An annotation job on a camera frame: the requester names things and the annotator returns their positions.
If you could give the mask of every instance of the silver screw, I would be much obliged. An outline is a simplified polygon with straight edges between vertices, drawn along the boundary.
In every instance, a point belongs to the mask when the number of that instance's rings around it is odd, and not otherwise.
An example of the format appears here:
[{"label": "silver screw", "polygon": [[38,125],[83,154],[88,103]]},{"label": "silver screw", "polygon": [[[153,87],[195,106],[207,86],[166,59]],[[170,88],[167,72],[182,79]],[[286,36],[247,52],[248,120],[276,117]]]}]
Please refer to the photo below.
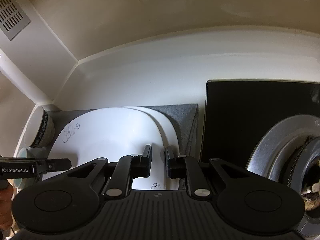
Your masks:
[{"label": "silver screw", "polygon": [[118,188],[111,188],[107,190],[106,194],[110,197],[118,197],[122,194],[122,190]]},{"label": "silver screw", "polygon": [[210,195],[210,191],[205,188],[199,188],[195,190],[195,195],[198,197],[207,197]]}]

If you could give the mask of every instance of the white plate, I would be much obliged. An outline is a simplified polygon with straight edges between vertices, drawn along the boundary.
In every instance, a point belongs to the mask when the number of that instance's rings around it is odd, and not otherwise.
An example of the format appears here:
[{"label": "white plate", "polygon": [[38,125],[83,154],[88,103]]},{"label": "white plate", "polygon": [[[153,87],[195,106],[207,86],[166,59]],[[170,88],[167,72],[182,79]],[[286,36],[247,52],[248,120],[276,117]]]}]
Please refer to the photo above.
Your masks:
[{"label": "white plate", "polygon": [[[134,189],[164,190],[166,182],[163,142],[155,122],[141,111],[104,108],[83,114],[71,121],[55,141],[48,159],[69,158],[72,168],[98,157],[116,162],[132,153],[142,154],[152,146],[151,172],[148,178],[133,180]],[[49,172],[43,179],[60,172]]]},{"label": "white plate", "polygon": [[[171,146],[174,152],[177,155],[179,155],[180,153],[179,143],[178,143],[176,131],[172,123],[170,122],[170,120],[164,114],[161,114],[156,110],[140,107],[140,106],[126,106],[125,108],[139,110],[148,114],[152,118],[152,120],[156,123],[160,131],[164,148],[167,146]],[[179,189],[179,179],[167,180],[166,186],[167,186],[167,189],[170,189],[170,190]]]}]

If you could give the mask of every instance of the vent slot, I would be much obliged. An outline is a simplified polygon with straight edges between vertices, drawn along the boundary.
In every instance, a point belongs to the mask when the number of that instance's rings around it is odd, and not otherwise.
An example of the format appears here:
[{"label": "vent slot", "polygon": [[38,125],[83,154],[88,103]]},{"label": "vent slot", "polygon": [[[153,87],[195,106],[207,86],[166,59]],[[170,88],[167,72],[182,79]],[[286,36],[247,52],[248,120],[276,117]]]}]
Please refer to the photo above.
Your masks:
[{"label": "vent slot", "polygon": [[0,29],[12,40],[30,19],[15,0],[0,0]]}]

